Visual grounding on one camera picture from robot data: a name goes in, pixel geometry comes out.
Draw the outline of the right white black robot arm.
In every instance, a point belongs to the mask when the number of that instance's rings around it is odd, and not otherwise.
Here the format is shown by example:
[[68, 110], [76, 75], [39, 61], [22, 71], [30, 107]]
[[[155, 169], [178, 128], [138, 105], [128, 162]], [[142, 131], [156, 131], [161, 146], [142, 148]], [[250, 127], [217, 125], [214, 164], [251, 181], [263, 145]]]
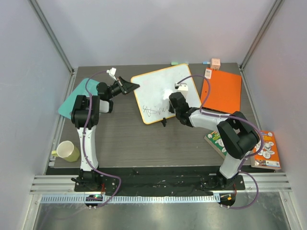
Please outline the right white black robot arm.
[[201, 108], [190, 107], [180, 92], [169, 96], [171, 112], [181, 124], [189, 127], [205, 128], [220, 134], [227, 155], [216, 173], [216, 183], [222, 189], [233, 185], [243, 163], [254, 147], [263, 144], [261, 132], [245, 116], [236, 111], [233, 114], [205, 112]]

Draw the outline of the yellow framed whiteboard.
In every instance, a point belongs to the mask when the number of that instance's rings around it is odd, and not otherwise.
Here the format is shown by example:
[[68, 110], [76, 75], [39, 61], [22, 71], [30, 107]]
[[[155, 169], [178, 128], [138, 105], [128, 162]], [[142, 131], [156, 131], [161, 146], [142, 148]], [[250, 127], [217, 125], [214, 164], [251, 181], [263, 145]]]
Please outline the yellow framed whiteboard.
[[169, 95], [176, 92], [175, 84], [191, 75], [187, 64], [152, 71], [131, 78], [140, 87], [134, 90], [136, 101], [145, 124], [149, 125], [169, 119]]

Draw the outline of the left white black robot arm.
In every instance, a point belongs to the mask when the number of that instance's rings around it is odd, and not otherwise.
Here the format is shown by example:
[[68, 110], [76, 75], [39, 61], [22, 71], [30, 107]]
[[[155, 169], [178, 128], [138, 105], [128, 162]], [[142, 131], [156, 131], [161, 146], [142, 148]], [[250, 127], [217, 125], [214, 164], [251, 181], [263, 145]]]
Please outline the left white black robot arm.
[[97, 95], [88, 91], [89, 96], [77, 95], [71, 113], [71, 121], [77, 129], [81, 146], [81, 165], [75, 182], [76, 192], [97, 191], [102, 185], [102, 174], [96, 156], [95, 131], [101, 113], [111, 113], [113, 97], [126, 95], [137, 88], [139, 84], [131, 83], [122, 77], [115, 78], [112, 85], [100, 82], [96, 86]]

